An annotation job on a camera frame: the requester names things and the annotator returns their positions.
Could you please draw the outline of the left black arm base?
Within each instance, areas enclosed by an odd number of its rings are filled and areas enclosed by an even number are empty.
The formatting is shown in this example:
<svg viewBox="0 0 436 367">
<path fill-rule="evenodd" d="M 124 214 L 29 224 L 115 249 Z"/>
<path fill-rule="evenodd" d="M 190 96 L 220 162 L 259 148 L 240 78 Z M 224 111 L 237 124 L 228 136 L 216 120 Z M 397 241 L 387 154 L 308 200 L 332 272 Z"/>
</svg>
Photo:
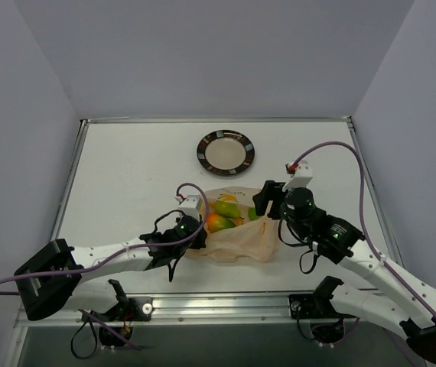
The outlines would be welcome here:
<svg viewBox="0 0 436 367">
<path fill-rule="evenodd" d="M 153 314 L 153 300 L 149 296 L 130 297 L 119 281 L 109 279 L 104 294 L 84 306 L 83 320 L 90 326 L 98 326 L 96 338 L 105 349 L 143 350 L 131 341 L 134 323 L 149 322 Z"/>
</svg>

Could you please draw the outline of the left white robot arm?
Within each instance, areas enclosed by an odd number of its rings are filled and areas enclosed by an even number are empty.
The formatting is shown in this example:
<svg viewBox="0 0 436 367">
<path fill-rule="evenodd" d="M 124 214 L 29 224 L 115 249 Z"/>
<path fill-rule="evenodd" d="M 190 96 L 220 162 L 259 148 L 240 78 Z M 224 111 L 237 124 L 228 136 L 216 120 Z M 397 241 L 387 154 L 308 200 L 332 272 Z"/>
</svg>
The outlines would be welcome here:
<svg viewBox="0 0 436 367">
<path fill-rule="evenodd" d="M 206 239 L 203 222 L 188 215 L 178 218 L 173 228 L 140 235 L 134 242 L 74 247 L 55 239 L 15 272 L 15 283 L 30 321 L 63 309 L 93 310 L 120 320 L 128 302 L 115 275 L 171 269 L 187 250 L 204 248 Z"/>
</svg>

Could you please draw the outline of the orange green fake mango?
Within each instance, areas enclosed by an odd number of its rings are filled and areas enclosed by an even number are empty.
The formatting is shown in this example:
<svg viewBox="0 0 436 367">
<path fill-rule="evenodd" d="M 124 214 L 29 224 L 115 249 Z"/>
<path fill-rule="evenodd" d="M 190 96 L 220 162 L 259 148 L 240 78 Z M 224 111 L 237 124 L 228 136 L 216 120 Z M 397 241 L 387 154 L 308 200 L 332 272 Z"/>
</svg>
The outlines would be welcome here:
<svg viewBox="0 0 436 367">
<path fill-rule="evenodd" d="M 211 233 L 235 227 L 236 224 L 231 219 L 221 216 L 220 214 L 210 213 L 207 217 L 207 229 Z"/>
</svg>

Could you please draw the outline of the translucent orange plastic bag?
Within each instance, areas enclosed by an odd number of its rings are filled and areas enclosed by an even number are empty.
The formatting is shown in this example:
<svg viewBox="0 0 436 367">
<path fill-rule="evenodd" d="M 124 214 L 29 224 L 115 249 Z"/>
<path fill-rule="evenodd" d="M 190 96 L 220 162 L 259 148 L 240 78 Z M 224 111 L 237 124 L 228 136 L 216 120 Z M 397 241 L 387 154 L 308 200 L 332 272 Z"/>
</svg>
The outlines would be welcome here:
<svg viewBox="0 0 436 367">
<path fill-rule="evenodd" d="M 267 216 L 261 216 L 255 221 L 249 221 L 248 209 L 254 207 L 252 197 L 259 192 L 258 188 L 224 187 L 208 190 L 205 194 L 214 213 L 214 203 L 217 200 L 236 203 L 242 213 L 241 218 L 231 219 L 235 228 L 224 229 L 211 233 L 207 229 L 206 247 L 190 249 L 188 258 L 208 257 L 218 263 L 235 262 L 238 258 L 251 258 L 258 262 L 269 262 L 279 250 L 280 242 L 277 235 L 278 225 Z"/>
</svg>

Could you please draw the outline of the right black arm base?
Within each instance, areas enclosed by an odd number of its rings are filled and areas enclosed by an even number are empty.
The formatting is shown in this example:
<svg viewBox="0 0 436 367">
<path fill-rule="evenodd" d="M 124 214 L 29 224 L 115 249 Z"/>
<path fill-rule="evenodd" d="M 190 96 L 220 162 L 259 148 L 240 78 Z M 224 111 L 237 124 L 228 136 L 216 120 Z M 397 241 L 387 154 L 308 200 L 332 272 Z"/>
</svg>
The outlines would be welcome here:
<svg viewBox="0 0 436 367">
<path fill-rule="evenodd" d="M 290 317 L 295 321 L 302 339 L 316 343 L 321 349 L 334 349 L 344 343 L 360 323 L 360 318 L 334 309 L 334 291 L 344 282 L 339 278 L 327 276 L 309 294 L 290 294 L 288 306 Z M 302 330 L 302 320 L 335 319 L 333 323 L 313 323 L 309 335 Z"/>
</svg>

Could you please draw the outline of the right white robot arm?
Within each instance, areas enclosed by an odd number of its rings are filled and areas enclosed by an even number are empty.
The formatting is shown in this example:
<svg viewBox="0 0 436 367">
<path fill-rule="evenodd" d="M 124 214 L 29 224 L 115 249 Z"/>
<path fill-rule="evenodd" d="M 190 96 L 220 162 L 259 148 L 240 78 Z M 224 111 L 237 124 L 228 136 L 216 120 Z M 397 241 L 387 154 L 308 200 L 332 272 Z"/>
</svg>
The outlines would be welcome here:
<svg viewBox="0 0 436 367">
<path fill-rule="evenodd" d="M 312 294 L 319 314 L 364 319 L 400 336 L 415 354 L 436 365 L 435 288 L 387 258 L 367 234 L 317 207 L 306 187 L 288 189 L 268 180 L 253 203 L 257 215 L 286 224 L 296 246 L 308 247 L 315 258 L 324 257 L 381 291 L 371 294 L 327 276 Z"/>
</svg>

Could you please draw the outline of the green fake pear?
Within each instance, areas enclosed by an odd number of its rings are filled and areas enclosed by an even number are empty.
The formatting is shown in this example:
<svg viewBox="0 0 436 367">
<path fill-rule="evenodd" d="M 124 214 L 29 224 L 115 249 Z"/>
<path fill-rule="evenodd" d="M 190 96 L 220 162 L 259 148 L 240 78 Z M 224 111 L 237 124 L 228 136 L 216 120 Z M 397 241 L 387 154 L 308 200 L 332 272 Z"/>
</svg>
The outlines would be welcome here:
<svg viewBox="0 0 436 367">
<path fill-rule="evenodd" d="M 236 203 L 229 203 L 226 201 L 217 200 L 214 203 L 214 212 L 226 218 L 236 219 L 241 218 L 242 213 Z"/>
</svg>

